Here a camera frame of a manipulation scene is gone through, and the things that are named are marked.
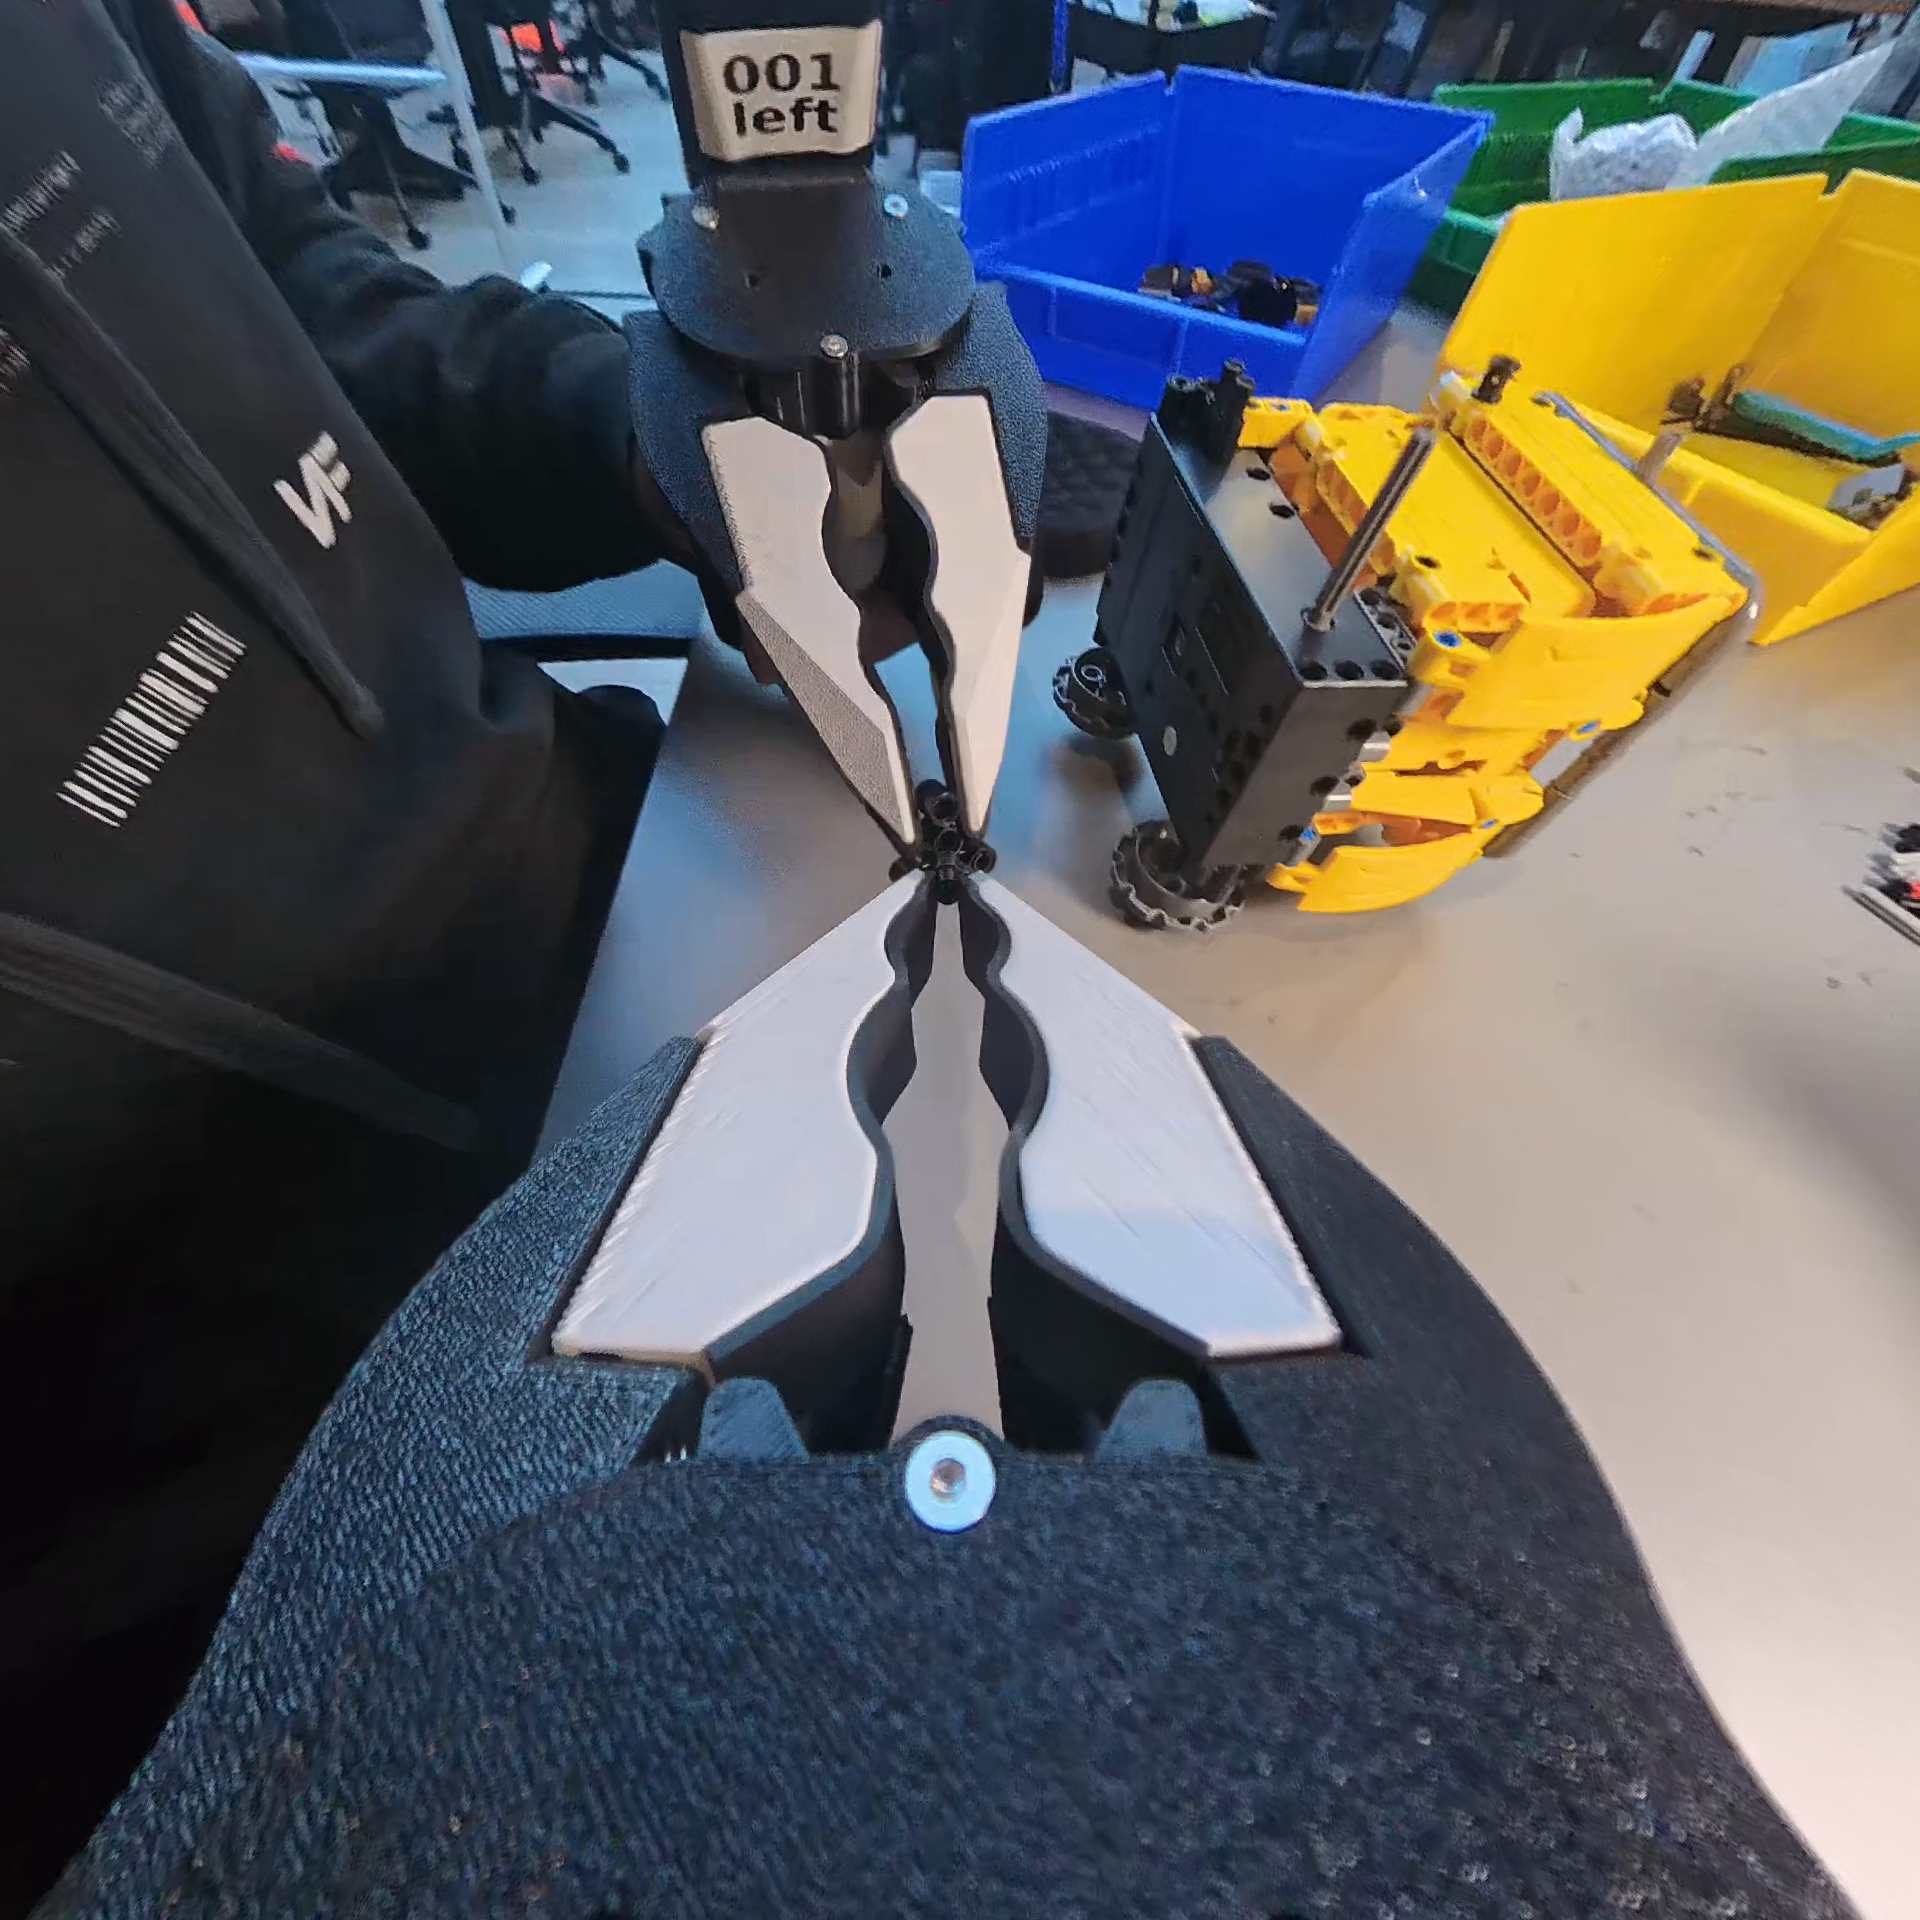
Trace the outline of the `small black connector pin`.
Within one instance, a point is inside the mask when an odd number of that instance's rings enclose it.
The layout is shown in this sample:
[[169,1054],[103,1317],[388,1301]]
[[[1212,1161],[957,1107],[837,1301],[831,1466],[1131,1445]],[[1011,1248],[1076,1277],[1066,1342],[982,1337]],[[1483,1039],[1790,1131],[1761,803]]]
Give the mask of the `small black connector pin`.
[[892,864],[892,879],[922,878],[939,908],[957,905],[963,890],[994,874],[997,851],[967,830],[963,803],[945,780],[916,786],[916,841]]

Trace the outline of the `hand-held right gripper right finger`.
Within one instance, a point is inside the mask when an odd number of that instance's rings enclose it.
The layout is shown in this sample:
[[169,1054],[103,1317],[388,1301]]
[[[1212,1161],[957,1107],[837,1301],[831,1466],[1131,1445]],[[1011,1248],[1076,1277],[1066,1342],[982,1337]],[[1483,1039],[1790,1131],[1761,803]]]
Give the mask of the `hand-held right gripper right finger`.
[[1021,1256],[1196,1359],[1341,1347],[1203,1033],[999,879],[963,890]]

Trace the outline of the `blue plastic bin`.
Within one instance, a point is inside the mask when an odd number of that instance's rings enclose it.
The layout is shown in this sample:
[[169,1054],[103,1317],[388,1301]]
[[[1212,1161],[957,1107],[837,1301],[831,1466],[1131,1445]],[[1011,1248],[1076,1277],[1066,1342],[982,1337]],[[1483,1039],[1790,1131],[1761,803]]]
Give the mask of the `blue plastic bin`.
[[[1151,409],[1245,365],[1260,396],[1331,393],[1397,312],[1487,111],[1183,67],[975,116],[959,224],[1042,379]],[[1149,267],[1257,262],[1315,281],[1312,323],[1140,292]]]

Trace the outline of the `person in black hoodie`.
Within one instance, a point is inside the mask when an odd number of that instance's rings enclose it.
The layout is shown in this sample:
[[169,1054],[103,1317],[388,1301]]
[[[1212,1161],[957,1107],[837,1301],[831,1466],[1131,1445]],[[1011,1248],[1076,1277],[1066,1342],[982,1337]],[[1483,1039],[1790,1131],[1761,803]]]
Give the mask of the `person in black hoodie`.
[[534,1160],[662,738],[478,635],[217,193],[256,102],[3,4],[3,1917]]

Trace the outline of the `grey metal axle rod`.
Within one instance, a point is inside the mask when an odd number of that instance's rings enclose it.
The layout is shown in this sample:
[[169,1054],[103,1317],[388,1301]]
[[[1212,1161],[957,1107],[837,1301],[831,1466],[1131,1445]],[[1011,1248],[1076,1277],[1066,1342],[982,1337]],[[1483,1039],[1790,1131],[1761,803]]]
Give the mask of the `grey metal axle rod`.
[[1426,452],[1387,505],[1361,586],[1421,635],[1504,635],[1528,605],[1517,518],[1444,425],[1384,403],[1312,407],[1290,434],[1290,500],[1337,560],[1421,434]]

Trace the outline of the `small red black parts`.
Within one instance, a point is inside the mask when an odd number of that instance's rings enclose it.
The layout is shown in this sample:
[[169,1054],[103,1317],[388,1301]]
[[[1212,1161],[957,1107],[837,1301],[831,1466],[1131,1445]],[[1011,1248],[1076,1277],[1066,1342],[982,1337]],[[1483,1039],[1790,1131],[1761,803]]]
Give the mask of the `small red black parts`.
[[1918,834],[1918,822],[1888,823],[1860,879],[1844,890],[1911,942],[1918,942]]

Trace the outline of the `white plastic bag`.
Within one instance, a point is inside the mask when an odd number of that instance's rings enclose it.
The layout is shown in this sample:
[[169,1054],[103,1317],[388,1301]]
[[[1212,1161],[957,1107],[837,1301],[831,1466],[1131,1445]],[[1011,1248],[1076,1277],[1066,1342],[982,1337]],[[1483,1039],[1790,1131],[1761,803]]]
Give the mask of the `white plastic bag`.
[[1714,82],[1592,82],[1548,129],[1548,201],[1653,194],[1781,176],[1918,178],[1918,126],[1860,111],[1890,46],[1771,91]]

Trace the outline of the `black loose parts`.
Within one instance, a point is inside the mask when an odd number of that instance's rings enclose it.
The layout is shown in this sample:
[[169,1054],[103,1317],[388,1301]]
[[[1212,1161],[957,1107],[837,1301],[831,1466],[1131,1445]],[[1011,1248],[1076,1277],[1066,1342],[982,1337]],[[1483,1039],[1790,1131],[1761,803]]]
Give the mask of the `black loose parts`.
[[1141,297],[1176,302],[1270,331],[1312,326],[1325,302],[1319,281],[1277,274],[1270,264],[1255,257],[1236,257],[1219,272],[1184,262],[1157,262],[1141,272],[1135,292]]

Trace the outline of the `yellow plastic bin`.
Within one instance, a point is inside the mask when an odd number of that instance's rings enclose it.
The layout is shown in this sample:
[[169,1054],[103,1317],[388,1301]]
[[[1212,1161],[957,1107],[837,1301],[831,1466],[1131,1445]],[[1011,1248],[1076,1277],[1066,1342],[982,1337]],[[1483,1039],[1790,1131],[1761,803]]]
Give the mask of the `yellow plastic bin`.
[[[1669,396],[1761,393],[1874,440],[1918,431],[1918,184],[1850,171],[1517,210],[1444,365],[1522,365],[1629,460]],[[1703,428],[1660,488],[1765,584],[1759,644],[1918,589],[1918,492],[1864,525],[1839,468]]]

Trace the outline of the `grey-green tool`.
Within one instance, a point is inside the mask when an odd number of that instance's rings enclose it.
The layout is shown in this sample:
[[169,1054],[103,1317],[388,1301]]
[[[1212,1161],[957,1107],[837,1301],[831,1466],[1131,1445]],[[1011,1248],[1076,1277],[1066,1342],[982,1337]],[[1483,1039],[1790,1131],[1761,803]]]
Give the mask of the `grey-green tool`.
[[1708,387],[1703,376],[1673,387],[1663,425],[1850,468],[1901,464],[1918,446],[1918,431],[1885,438],[1829,419],[1789,396],[1749,387],[1737,368],[1718,387]]

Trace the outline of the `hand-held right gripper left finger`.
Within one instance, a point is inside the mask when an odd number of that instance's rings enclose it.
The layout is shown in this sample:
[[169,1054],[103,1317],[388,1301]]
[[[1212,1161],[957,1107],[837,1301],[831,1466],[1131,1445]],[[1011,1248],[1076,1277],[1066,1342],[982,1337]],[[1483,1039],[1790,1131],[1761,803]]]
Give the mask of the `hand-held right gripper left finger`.
[[895,879],[703,1025],[559,1311],[559,1357],[831,1370],[892,1331],[883,1115],[927,965],[931,888]]

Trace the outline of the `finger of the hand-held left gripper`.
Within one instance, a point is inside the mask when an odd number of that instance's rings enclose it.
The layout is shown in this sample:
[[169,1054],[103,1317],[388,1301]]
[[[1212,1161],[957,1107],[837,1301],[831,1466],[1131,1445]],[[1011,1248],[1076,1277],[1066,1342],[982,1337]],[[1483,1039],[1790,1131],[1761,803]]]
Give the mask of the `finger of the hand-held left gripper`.
[[744,635],[896,853],[921,857],[901,710],[861,649],[861,599],[829,560],[829,446],[766,417],[734,417],[703,428],[703,452],[739,568],[733,610]]
[[927,396],[895,425],[895,516],[922,564],[908,610],[931,661],[947,787],[963,826],[988,826],[1029,586],[988,396]]

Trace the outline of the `green plastic bin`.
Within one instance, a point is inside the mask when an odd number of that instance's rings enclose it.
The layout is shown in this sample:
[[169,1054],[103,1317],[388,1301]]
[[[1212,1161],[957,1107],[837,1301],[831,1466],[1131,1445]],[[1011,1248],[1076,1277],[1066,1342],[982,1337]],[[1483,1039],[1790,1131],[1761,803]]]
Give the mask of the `green plastic bin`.
[[[1466,166],[1405,296],[1436,314],[1454,314],[1462,303],[1506,212],[1548,200],[1548,144],[1570,111],[1581,116],[1587,133],[1678,116],[1695,137],[1708,137],[1737,110],[1765,102],[1761,96],[1699,79],[1450,82],[1432,89],[1431,98],[1492,116],[1492,126]],[[1850,171],[1914,182],[1918,122],[1846,111],[1837,129],[1810,148],[1727,155],[1711,182],[1730,184],[1775,176],[1824,176],[1826,184],[1837,184]]]

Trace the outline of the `yellow toy block robot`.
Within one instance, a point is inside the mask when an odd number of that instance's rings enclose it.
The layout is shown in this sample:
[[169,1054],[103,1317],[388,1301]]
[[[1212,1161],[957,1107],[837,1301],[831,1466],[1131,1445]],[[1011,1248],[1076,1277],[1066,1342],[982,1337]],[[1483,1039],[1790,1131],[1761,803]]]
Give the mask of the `yellow toy block robot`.
[[1517,844],[1765,610],[1759,577],[1506,353],[1417,409],[1172,376],[1066,719],[1140,746],[1144,930],[1257,888],[1357,917]]

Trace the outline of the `black textured pad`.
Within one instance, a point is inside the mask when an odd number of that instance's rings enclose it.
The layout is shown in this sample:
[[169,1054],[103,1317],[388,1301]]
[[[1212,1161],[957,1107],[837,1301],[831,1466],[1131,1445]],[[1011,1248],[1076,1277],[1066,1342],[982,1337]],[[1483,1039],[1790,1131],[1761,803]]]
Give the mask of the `black textured pad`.
[[1105,577],[1141,434],[1141,428],[1050,409],[1037,518],[1037,565],[1047,589]]

